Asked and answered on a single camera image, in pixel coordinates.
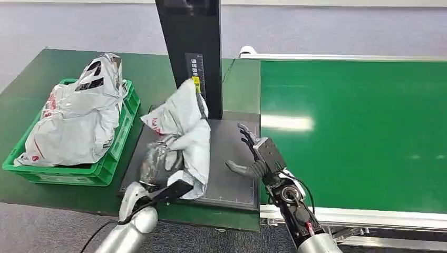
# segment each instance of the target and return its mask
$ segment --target green table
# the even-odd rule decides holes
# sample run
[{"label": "green table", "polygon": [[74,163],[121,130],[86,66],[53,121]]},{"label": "green table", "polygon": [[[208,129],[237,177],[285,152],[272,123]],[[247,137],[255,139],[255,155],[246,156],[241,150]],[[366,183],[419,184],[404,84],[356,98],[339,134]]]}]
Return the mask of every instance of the green table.
[{"label": "green table", "polygon": [[[0,94],[1,160],[51,88],[78,77],[98,54],[43,50]],[[141,114],[175,91],[167,56],[120,55]],[[236,60],[223,84],[223,108],[261,113],[261,134],[273,138],[289,170],[311,188],[317,218],[327,225],[447,231],[447,62],[286,58]],[[230,63],[223,60],[222,72]],[[110,186],[32,184],[0,170],[0,201],[116,215],[116,191],[141,127],[136,119]],[[281,218],[268,206],[261,214],[179,203],[158,208],[163,220],[252,231],[260,217]]]},{"label": "green table", "polygon": [[[64,78],[78,78],[99,52],[43,50],[0,94],[0,160],[4,161],[44,105],[52,87]],[[121,54],[123,76],[133,82],[141,99],[142,115],[175,91],[169,58],[162,55]],[[225,72],[231,60],[223,60]],[[236,60],[223,84],[224,110],[259,113],[260,63]],[[33,184],[0,170],[0,202],[117,215],[116,196],[136,145],[142,123],[137,117],[108,187]],[[159,205],[159,219],[200,226],[259,231],[259,213],[185,204]]]},{"label": "green table", "polygon": [[[261,134],[318,207],[447,213],[446,70],[447,62],[262,61]],[[301,125],[266,127],[266,115]]]}]

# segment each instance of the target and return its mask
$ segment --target silver robotic arm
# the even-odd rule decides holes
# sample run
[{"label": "silver robotic arm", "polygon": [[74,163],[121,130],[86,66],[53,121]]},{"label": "silver robotic arm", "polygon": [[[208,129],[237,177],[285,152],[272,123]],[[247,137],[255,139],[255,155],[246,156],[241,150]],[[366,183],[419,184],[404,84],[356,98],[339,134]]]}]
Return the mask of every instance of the silver robotic arm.
[{"label": "silver robotic arm", "polygon": [[[148,191],[139,183],[131,183],[121,202],[119,222],[129,217],[141,198],[149,197]],[[133,215],[126,224],[118,224],[101,243],[96,253],[136,252],[146,236],[154,230],[158,222],[157,210],[147,206]]]},{"label": "silver robotic arm", "polygon": [[[280,209],[286,221],[297,253],[342,253],[332,237],[325,233],[314,211],[310,211],[304,203],[304,188],[307,187],[287,171],[286,162],[273,141],[270,138],[256,138],[244,125],[238,126],[245,136],[242,141],[251,150],[255,162],[248,167],[232,161],[227,161],[226,165],[240,175],[262,179],[270,200]],[[130,184],[121,203],[118,225],[96,253],[137,252],[157,225],[158,216],[153,205],[158,201],[170,202],[191,189],[192,186],[182,180],[151,193],[140,183]]]},{"label": "silver robotic arm", "polygon": [[240,133],[245,138],[255,162],[248,166],[240,166],[227,161],[227,167],[238,174],[252,178],[261,178],[271,202],[276,205],[286,222],[290,237],[298,253],[342,253],[332,237],[325,233],[314,211],[310,211],[304,203],[307,189],[313,204],[313,197],[308,187],[290,172],[287,164],[270,138],[257,138],[250,130],[238,124]]},{"label": "silver robotic arm", "polygon": [[101,243],[96,253],[135,253],[158,222],[157,202],[170,202],[192,189],[192,185],[177,180],[161,190],[149,193],[138,183],[131,183],[121,202],[117,226]]}]

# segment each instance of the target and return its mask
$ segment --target black pole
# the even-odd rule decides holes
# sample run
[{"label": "black pole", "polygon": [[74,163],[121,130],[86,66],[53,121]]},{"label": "black pole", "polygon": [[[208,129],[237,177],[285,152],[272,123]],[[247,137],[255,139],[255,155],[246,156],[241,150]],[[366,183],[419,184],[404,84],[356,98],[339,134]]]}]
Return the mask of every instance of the black pole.
[{"label": "black pole", "polygon": [[222,118],[220,0],[156,0],[177,87],[188,78]]}]

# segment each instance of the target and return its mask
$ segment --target green plastic crate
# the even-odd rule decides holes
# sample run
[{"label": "green plastic crate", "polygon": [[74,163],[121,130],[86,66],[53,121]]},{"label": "green plastic crate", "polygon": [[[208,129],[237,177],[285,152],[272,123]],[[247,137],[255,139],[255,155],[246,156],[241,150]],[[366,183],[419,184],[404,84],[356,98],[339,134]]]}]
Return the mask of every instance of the green plastic crate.
[{"label": "green plastic crate", "polygon": [[[63,79],[60,84],[74,83],[76,79]],[[121,152],[129,135],[132,123],[140,106],[140,98],[137,96],[132,82],[127,80],[126,88],[129,90],[124,99],[120,114],[120,125],[115,130],[115,138],[107,153],[94,164],[79,164],[76,166],[60,167],[35,167],[14,166],[14,159],[25,152],[25,142],[33,126],[39,121],[40,113],[34,119],[31,126],[26,130],[23,137],[14,147],[13,151],[3,163],[3,169],[16,173],[29,182],[72,184],[77,186],[108,186],[115,174],[120,160]]]}]

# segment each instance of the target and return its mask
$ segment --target white plastic bag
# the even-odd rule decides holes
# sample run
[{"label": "white plastic bag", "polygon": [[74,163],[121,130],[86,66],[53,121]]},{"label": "white plastic bag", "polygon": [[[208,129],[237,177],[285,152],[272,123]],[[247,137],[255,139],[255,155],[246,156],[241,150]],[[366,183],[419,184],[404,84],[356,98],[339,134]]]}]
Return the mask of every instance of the white plastic bag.
[{"label": "white plastic bag", "polygon": [[177,159],[177,151],[183,154],[184,169],[168,178],[167,185],[178,179],[194,188],[182,199],[196,199],[205,193],[209,175],[210,127],[207,122],[208,108],[191,79],[183,82],[177,92],[166,102],[141,117],[141,120],[160,135],[174,135],[167,143],[168,153],[163,163],[170,170]]},{"label": "white plastic bag", "polygon": [[53,88],[15,166],[95,163],[113,142],[127,90],[121,59],[105,53],[80,78]]}]

